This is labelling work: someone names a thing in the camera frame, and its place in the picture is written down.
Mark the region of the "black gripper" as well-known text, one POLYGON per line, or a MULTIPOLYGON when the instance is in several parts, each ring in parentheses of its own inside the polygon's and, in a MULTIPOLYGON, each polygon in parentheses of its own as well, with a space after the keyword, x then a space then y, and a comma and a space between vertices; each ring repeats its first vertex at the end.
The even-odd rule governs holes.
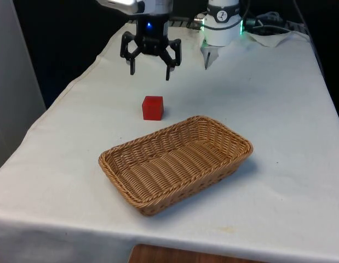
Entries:
POLYGON ((140 54, 159 55, 166 64, 166 80, 170 79, 170 72, 181 65, 181 40, 168 40, 169 14, 140 15, 136 17, 136 34, 125 31, 120 45, 120 57, 130 64, 130 74, 135 74, 135 59, 140 54), (128 49, 129 43, 134 41, 137 47, 133 52, 128 49), (175 57, 167 51, 170 47, 175 57))

